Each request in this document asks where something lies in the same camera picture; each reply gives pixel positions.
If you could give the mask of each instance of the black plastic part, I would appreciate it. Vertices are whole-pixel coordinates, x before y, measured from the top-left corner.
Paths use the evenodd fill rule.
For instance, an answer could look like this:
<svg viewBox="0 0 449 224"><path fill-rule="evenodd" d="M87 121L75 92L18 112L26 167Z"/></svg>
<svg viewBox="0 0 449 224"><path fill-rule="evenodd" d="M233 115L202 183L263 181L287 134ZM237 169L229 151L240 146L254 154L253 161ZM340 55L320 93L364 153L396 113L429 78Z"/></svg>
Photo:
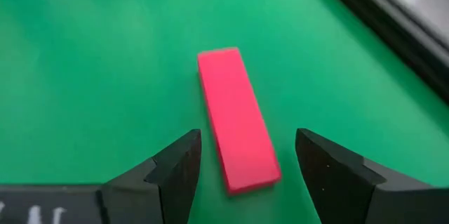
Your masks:
<svg viewBox="0 0 449 224"><path fill-rule="evenodd" d="M341 0L449 103L449 44L397 0Z"/></svg>
<svg viewBox="0 0 449 224"><path fill-rule="evenodd" d="M295 148L323 224L449 223L449 188L393 171L307 129L297 130Z"/></svg>
<svg viewBox="0 0 449 224"><path fill-rule="evenodd" d="M0 185L0 224L185 224L200 162L197 129L104 185Z"/></svg>
<svg viewBox="0 0 449 224"><path fill-rule="evenodd" d="M165 224L187 223L201 162L201 132L192 130L156 154L145 181L159 186Z"/></svg>

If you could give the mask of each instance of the green surface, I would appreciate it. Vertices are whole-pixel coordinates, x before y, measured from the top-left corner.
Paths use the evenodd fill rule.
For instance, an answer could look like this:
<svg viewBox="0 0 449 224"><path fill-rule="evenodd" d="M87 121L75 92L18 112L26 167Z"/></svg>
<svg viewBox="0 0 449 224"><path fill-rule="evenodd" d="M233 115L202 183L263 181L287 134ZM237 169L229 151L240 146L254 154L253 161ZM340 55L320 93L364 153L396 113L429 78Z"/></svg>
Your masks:
<svg viewBox="0 0 449 224"><path fill-rule="evenodd" d="M306 127L449 185L449 109L338 0L0 0L0 183L101 183L203 132L190 223L319 223ZM196 54L241 49L283 171L228 198Z"/></svg>

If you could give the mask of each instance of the red rectangular block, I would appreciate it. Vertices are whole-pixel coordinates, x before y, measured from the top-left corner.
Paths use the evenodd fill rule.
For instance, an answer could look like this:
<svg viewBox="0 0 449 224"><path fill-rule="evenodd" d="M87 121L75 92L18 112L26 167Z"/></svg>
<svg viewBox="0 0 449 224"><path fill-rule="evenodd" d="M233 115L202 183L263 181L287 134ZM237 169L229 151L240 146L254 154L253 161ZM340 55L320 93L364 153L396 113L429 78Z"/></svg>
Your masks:
<svg viewBox="0 0 449 224"><path fill-rule="evenodd" d="M278 181L279 163L239 50L203 52L198 67L228 192Z"/></svg>

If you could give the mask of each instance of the red foam block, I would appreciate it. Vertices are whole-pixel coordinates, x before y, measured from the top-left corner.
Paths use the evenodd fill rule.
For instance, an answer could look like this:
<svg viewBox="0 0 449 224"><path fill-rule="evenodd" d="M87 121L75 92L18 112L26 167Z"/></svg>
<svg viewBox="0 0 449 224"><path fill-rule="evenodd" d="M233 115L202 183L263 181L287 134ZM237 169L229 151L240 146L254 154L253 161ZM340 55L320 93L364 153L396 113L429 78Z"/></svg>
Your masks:
<svg viewBox="0 0 449 224"><path fill-rule="evenodd" d="M279 163L239 50L203 52L198 66L228 192L278 181Z"/></svg>

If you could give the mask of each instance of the black metal frame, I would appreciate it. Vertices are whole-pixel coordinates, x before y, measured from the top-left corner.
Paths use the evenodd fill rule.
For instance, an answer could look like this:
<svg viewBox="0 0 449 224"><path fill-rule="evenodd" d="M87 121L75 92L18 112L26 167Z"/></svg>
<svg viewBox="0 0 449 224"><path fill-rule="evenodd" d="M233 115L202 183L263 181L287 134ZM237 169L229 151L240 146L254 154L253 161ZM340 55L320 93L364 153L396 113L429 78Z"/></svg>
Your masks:
<svg viewBox="0 0 449 224"><path fill-rule="evenodd" d="M397 0L341 0L449 104L449 44Z"/></svg>

